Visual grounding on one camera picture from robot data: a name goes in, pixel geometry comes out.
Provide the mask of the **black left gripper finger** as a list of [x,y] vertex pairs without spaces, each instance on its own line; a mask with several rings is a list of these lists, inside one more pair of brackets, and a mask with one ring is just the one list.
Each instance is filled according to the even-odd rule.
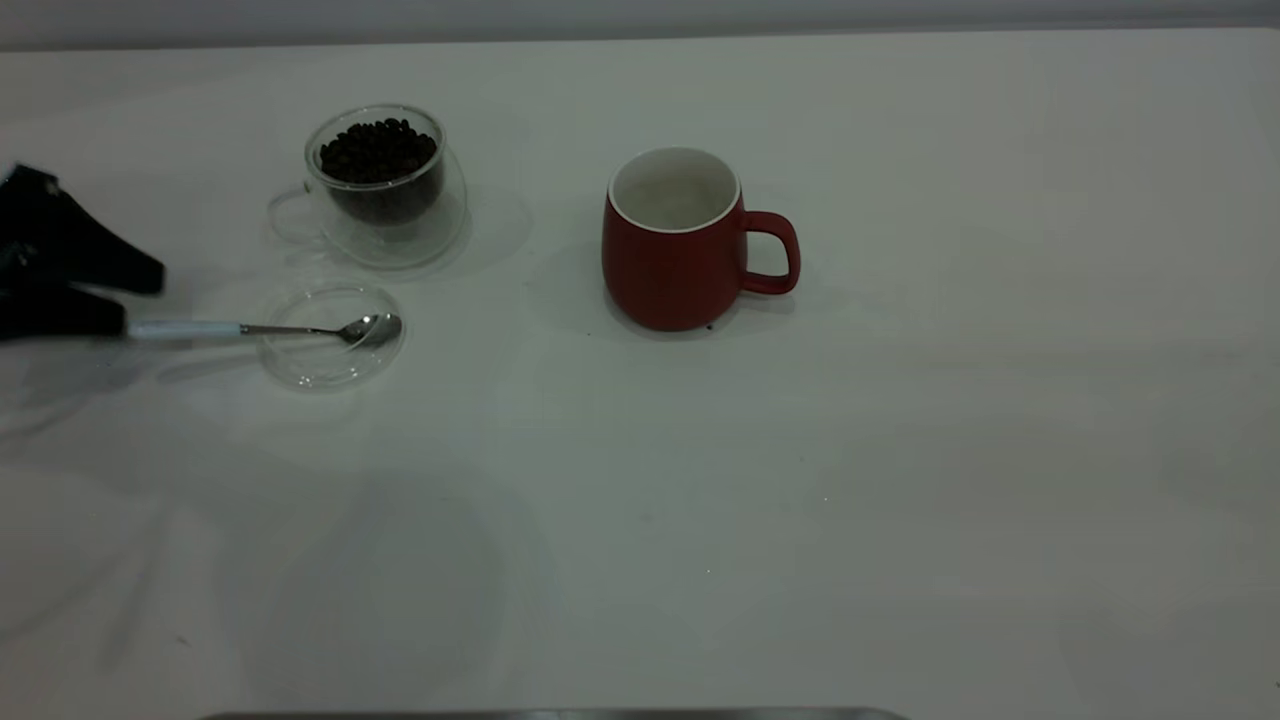
[[116,338],[125,334],[125,309],[73,288],[14,288],[1,292],[1,341]]
[[4,290],[87,284],[154,296],[165,279],[163,263],[90,215],[55,176],[15,164],[3,178]]

